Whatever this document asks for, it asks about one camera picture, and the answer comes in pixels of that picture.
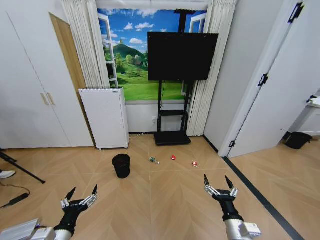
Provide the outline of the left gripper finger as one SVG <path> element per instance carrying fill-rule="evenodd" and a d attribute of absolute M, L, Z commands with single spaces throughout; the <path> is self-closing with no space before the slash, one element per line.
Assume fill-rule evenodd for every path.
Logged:
<path fill-rule="evenodd" d="M 70 205 L 70 200 L 74 195 L 76 187 L 74 187 L 70 192 L 67 193 L 66 197 L 60 201 L 61 207 L 64 209 Z"/>
<path fill-rule="evenodd" d="M 87 198 L 85 198 L 84 200 L 82 200 L 80 202 L 80 205 L 87 206 L 88 208 L 90 208 L 94 204 L 94 202 L 97 200 L 97 195 L 98 195 L 98 185 L 96 184 L 92 191 L 92 194 Z"/>

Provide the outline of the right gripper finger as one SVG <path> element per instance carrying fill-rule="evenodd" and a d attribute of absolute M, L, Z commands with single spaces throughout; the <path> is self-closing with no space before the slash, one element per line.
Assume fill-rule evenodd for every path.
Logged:
<path fill-rule="evenodd" d="M 206 174 L 204 174 L 204 190 L 213 198 L 221 195 L 219 191 L 210 185 Z"/>
<path fill-rule="evenodd" d="M 225 179 L 226 179 L 227 185 L 228 185 L 229 190 L 230 190 L 230 194 L 229 195 L 231 197 L 236 198 L 237 195 L 238 195 L 239 189 L 234 186 L 233 182 L 226 175 L 225 175 Z"/>

